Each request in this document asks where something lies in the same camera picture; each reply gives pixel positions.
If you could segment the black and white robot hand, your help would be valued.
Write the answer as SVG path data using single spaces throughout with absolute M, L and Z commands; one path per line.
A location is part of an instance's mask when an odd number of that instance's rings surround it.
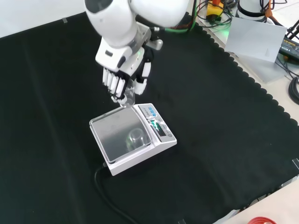
M 101 41 L 95 60 L 103 67 L 102 84 L 115 103 L 124 108 L 135 104 L 135 95 L 146 88 L 152 59 L 153 51 L 147 47 L 134 53 L 128 46 L 114 49 Z

